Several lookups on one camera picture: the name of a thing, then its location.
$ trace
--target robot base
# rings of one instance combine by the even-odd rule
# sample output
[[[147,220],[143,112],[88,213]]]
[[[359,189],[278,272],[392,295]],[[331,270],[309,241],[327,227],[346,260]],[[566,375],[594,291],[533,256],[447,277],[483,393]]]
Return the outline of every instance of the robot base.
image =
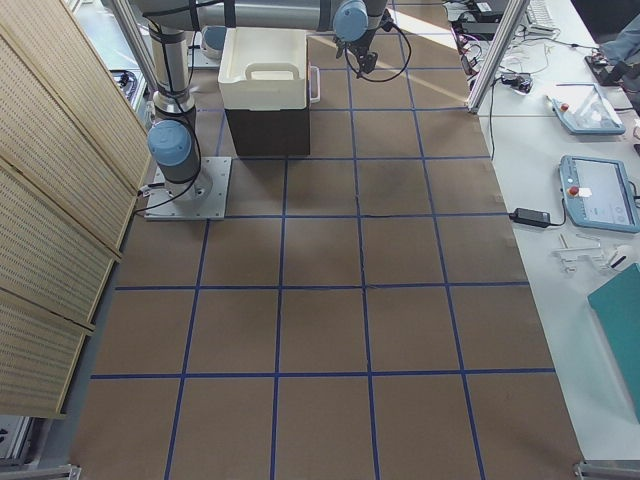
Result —
[[[213,181],[209,194],[200,200],[175,201],[157,208],[147,210],[147,220],[222,220],[227,208],[227,191],[231,174],[231,157],[202,157],[202,170]],[[164,182],[160,169],[156,171],[154,182]],[[149,205],[169,200],[165,189],[152,190]]]

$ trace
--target brown tiled surface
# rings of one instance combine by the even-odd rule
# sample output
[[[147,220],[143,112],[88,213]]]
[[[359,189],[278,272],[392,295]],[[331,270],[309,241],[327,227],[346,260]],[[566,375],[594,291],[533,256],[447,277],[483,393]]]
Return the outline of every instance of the brown tiled surface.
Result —
[[[163,478],[179,383],[92,382],[70,462],[90,480]]]
[[[446,26],[440,5],[397,3],[413,32]],[[312,37],[311,63],[334,70],[311,158],[235,159],[223,222],[135,219],[71,459],[83,476],[571,478],[579,451],[487,148],[455,108],[457,51],[411,38],[415,105],[405,76],[356,80]],[[374,49],[401,65],[399,36]],[[207,75],[203,153],[233,156]]]
[[[171,479],[269,478],[272,398],[268,378],[188,380]]]
[[[469,388],[487,478],[575,478],[581,454],[555,375],[472,376]]]
[[[376,378],[374,386],[381,478],[480,478],[460,377]]]
[[[276,478],[375,478],[365,378],[280,381]]]

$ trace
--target white table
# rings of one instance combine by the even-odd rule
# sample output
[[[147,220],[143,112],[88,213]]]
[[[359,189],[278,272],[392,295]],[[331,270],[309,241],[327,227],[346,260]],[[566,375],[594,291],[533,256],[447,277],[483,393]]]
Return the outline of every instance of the white table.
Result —
[[[481,125],[489,144],[488,118],[481,118]],[[630,179],[640,185],[640,157],[627,136],[575,137],[557,119],[542,116],[494,118],[493,129],[494,165],[509,211],[544,210],[553,222],[561,221],[557,167],[565,154],[622,160]],[[547,230],[514,224],[514,231],[585,458],[639,459],[640,424],[587,302],[587,295],[612,274],[601,274],[583,262],[568,277],[552,251],[561,247],[561,233],[574,244],[580,241],[575,233],[583,233],[599,237],[605,248],[630,244],[638,251],[640,235],[578,228],[570,220]]]
[[[565,43],[596,46],[570,0],[547,0],[547,8],[556,26],[561,29],[556,40]],[[587,48],[572,48],[545,40],[527,40],[507,52],[502,65],[533,74],[533,88],[528,95],[521,95],[509,86],[498,83],[494,90],[493,116],[553,116],[547,93],[557,83],[595,82],[584,57]],[[629,108],[631,104],[619,87],[606,87],[605,94],[614,108]],[[491,92],[487,93],[480,110],[481,116],[489,114]]]

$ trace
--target keyboard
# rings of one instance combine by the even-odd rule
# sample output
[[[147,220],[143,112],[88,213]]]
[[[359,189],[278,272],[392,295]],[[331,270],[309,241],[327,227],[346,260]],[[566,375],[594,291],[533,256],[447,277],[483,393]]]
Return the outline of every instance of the keyboard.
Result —
[[[530,0],[527,21],[527,29],[532,33],[551,35],[556,31],[556,24],[551,18],[546,0]]]

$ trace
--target blue joint cap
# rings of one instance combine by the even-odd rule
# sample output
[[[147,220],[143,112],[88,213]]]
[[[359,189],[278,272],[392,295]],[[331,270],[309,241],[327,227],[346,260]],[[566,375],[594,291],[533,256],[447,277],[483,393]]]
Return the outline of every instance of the blue joint cap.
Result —
[[[354,42],[367,31],[369,17],[362,0],[345,0],[333,17],[333,31],[343,42]]]
[[[203,32],[204,43],[213,50],[222,50],[227,36],[227,27],[207,26]]]
[[[191,134],[180,122],[163,120],[149,130],[147,146],[159,165],[175,167],[191,152]]]

